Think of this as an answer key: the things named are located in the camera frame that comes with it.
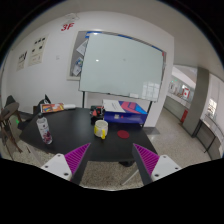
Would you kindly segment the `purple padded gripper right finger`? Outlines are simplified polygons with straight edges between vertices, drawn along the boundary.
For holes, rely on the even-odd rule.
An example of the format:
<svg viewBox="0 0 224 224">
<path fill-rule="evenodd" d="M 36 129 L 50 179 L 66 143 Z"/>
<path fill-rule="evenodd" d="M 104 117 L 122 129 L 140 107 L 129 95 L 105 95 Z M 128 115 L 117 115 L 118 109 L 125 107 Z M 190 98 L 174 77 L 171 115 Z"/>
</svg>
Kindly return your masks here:
<svg viewBox="0 0 224 224">
<path fill-rule="evenodd" d="M 138 144 L 133 145 L 132 154 L 144 185 L 181 170 L 181 167 L 168 155 L 159 156 Z"/>
</svg>

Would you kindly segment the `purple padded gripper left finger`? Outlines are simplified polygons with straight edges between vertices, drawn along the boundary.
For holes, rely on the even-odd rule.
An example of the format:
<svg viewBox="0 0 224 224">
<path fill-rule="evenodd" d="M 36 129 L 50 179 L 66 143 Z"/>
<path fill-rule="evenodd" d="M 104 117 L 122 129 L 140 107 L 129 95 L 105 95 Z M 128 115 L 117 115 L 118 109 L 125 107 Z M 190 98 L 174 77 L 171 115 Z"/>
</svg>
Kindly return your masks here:
<svg viewBox="0 0 224 224">
<path fill-rule="evenodd" d="M 90 143 L 87 143 L 65 155 L 58 153 L 46 162 L 42 169 L 79 185 L 88 161 L 89 147 Z"/>
</svg>

